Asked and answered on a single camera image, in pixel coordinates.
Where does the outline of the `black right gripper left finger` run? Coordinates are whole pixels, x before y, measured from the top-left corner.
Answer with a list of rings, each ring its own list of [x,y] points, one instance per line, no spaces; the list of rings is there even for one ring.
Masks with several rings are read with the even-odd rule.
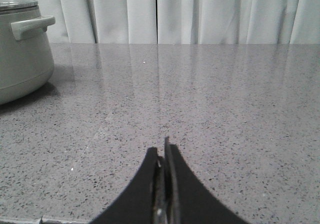
[[[163,161],[157,148],[149,148],[129,185],[91,223],[165,223]]]

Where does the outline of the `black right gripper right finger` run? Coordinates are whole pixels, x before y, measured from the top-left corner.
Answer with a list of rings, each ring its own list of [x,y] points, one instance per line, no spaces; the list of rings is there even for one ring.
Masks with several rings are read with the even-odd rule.
[[[169,223],[247,223],[206,189],[168,137],[164,144]]]

